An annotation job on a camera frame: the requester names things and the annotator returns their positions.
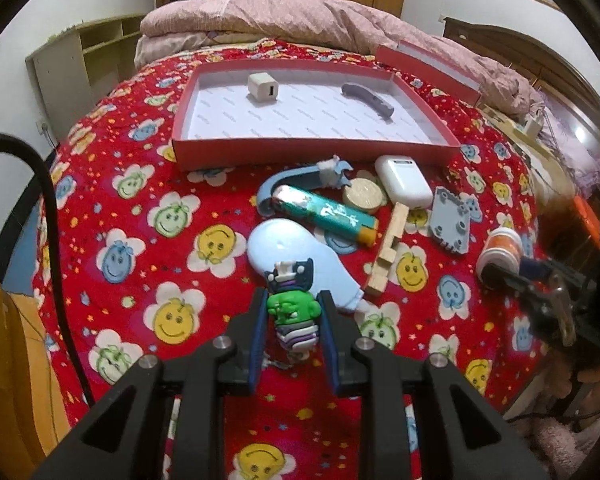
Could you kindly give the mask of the white and orange pill bottle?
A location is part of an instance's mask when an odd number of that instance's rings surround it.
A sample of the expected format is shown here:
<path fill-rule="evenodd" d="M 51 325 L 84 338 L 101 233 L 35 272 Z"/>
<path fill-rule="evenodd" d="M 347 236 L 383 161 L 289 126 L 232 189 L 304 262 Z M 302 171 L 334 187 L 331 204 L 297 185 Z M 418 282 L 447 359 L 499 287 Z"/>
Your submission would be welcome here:
<path fill-rule="evenodd" d="M 520 235 L 511 228 L 500 226 L 486 238 L 476 263 L 476 272 L 481 283 L 486 284 L 486 267 L 497 266 L 510 273 L 518 274 L 522 258 Z"/>

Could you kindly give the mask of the notched wooden block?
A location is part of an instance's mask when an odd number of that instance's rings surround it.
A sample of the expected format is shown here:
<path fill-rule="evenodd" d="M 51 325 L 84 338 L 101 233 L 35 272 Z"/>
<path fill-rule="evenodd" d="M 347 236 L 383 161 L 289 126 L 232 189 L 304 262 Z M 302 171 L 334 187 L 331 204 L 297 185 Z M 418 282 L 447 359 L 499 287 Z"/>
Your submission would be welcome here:
<path fill-rule="evenodd" d="M 388 229 L 380 241 L 378 253 L 364 286 L 366 295 L 379 296 L 386 290 L 389 272 L 393 263 L 396 262 L 396 254 L 398 253 L 396 248 L 404 233 L 409 211 L 404 204 L 394 204 Z"/>

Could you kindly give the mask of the green monster toy figure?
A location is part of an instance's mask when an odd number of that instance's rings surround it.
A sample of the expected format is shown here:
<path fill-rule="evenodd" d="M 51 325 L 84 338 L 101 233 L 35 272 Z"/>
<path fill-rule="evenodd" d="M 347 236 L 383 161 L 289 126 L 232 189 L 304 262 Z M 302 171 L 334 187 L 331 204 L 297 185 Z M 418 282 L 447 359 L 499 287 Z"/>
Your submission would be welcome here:
<path fill-rule="evenodd" d="M 304 361 L 320 339 L 322 307 L 311 292 L 314 262 L 279 261 L 265 272 L 266 310 L 280 346 L 295 361 Z"/>

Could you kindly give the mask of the grey square plastic plate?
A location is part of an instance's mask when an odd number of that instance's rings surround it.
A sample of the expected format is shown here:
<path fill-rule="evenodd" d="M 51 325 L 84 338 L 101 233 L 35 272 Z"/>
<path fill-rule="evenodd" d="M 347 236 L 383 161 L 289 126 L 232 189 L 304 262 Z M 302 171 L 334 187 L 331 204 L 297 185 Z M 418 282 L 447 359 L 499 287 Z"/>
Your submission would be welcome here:
<path fill-rule="evenodd" d="M 467 205 L 455 194 L 437 186 L 434 191 L 429 233 L 441 247 L 457 255 L 469 248 L 470 214 Z"/>

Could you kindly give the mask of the teal and yellow lighter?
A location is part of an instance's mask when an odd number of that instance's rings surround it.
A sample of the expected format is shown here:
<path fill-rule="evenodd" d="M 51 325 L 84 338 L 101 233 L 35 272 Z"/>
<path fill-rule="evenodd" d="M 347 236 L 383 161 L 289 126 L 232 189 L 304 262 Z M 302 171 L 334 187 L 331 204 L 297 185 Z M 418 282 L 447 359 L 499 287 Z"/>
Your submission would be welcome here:
<path fill-rule="evenodd" d="M 368 247 L 376 243 L 378 220 L 350 206 L 290 185 L 279 185 L 272 195 L 275 210 L 346 240 Z"/>

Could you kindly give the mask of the white earbuds case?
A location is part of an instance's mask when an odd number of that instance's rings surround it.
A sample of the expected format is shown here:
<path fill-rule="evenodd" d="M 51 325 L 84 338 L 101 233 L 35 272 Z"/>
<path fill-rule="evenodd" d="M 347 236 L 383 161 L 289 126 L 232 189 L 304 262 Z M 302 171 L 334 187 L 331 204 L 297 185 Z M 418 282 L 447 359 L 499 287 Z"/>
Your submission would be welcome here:
<path fill-rule="evenodd" d="M 434 194 L 414 159 L 407 156 L 380 156 L 375 170 L 389 200 L 408 208 L 428 208 Z"/>

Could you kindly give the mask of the round wooden disc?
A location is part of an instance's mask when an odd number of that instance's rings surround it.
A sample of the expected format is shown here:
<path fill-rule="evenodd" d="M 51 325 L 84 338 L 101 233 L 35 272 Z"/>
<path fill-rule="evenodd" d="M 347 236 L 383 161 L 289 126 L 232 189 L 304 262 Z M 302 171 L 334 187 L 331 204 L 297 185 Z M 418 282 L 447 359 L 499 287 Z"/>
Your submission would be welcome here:
<path fill-rule="evenodd" d="M 342 200 L 347 206 L 366 214 L 374 214 L 387 203 L 382 188 L 366 178 L 354 178 L 342 189 Z"/>

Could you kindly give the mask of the blue curved plastic clip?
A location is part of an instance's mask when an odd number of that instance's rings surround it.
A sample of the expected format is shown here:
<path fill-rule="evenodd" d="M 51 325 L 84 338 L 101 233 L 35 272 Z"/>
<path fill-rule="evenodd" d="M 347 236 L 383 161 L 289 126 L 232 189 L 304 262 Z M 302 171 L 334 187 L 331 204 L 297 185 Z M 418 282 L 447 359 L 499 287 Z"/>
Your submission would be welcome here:
<path fill-rule="evenodd" d="M 341 190 L 351 184 L 349 174 L 353 170 L 350 162 L 337 155 L 322 160 L 314 165 L 287 169 L 273 174 L 265 180 L 257 192 L 257 211 L 264 217 L 272 217 L 274 208 L 273 192 L 281 185 L 313 191 L 319 188 L 336 188 Z"/>

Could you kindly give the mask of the purple-grey curved plastic handle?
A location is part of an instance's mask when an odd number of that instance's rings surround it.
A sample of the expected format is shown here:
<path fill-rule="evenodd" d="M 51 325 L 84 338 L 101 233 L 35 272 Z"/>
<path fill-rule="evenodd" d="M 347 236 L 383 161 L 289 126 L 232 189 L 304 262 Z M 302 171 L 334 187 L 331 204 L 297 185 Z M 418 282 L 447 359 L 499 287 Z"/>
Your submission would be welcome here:
<path fill-rule="evenodd" d="M 394 107 L 389 102 L 362 84 L 346 82 L 341 86 L 341 92 L 348 98 L 355 98 L 364 102 L 384 119 L 390 119 L 394 113 Z"/>

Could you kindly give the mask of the white usb charger plug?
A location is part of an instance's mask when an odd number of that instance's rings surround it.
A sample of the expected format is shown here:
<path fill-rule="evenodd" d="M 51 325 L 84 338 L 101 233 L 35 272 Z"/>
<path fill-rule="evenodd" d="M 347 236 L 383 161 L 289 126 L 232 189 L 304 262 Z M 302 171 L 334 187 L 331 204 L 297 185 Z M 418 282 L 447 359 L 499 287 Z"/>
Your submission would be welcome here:
<path fill-rule="evenodd" d="M 278 96 L 278 81 L 269 73 L 253 73 L 248 76 L 247 87 L 250 96 L 260 103 L 273 102 Z"/>

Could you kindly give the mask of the orange wooden desk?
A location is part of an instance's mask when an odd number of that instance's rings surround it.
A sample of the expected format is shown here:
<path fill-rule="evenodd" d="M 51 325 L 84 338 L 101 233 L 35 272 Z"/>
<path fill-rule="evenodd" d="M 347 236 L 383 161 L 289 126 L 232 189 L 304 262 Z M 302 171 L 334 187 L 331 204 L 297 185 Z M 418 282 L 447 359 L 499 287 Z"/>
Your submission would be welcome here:
<path fill-rule="evenodd" d="M 0 479 L 30 478 L 69 430 L 36 301 L 0 283 Z"/>

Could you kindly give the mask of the red box lid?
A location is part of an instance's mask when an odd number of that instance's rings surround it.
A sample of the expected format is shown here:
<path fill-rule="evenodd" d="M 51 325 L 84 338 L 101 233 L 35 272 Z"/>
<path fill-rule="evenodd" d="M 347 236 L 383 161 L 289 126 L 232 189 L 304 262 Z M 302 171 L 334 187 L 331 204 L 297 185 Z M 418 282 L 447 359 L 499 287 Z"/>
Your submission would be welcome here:
<path fill-rule="evenodd" d="M 480 82 L 471 73 L 414 44 L 401 41 L 396 47 L 380 46 L 375 56 L 379 63 L 426 80 L 470 105 L 481 100 Z"/>

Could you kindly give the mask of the red shallow cardboard box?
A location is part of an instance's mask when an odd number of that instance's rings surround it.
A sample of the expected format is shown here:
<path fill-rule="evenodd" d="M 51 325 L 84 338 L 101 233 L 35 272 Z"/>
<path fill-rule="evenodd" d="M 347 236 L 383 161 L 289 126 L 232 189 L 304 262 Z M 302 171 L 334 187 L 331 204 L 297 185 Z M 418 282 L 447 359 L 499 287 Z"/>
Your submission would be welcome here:
<path fill-rule="evenodd" d="M 273 102 L 256 102 L 248 76 L 278 81 Z M 394 107 L 390 119 L 344 96 L 362 84 Z M 399 76 L 352 64 L 313 60 L 229 60 L 194 69 L 178 103 L 172 145 L 181 170 L 240 165 L 301 164 L 337 155 L 371 162 L 410 156 L 446 165 L 460 142 L 432 107 Z"/>

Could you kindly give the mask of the beige wooden shelf unit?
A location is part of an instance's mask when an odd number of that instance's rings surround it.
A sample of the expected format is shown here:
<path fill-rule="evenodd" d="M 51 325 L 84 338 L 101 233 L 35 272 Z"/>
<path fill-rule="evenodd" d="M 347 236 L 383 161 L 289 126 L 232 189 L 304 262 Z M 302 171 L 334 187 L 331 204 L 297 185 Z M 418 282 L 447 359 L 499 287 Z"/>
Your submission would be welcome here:
<path fill-rule="evenodd" d="M 53 36 L 26 57 L 36 98 L 59 142 L 70 128 L 135 73 L 142 14 L 85 22 Z"/>

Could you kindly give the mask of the pink folded quilt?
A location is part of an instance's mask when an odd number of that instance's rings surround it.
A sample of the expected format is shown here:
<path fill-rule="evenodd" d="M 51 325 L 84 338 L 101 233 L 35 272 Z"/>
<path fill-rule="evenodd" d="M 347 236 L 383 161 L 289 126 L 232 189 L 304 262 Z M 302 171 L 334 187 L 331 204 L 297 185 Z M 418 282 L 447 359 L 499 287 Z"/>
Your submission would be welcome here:
<path fill-rule="evenodd" d="M 490 107 L 510 115 L 538 114 L 545 106 L 528 79 L 457 42 L 431 36 L 385 11 L 350 0 L 181 0 L 159 6 L 140 22 L 134 64 L 143 66 L 197 50 L 209 32 L 238 35 L 238 41 L 279 38 L 358 54 L 381 46 L 412 44 L 464 70 L 480 84 Z"/>

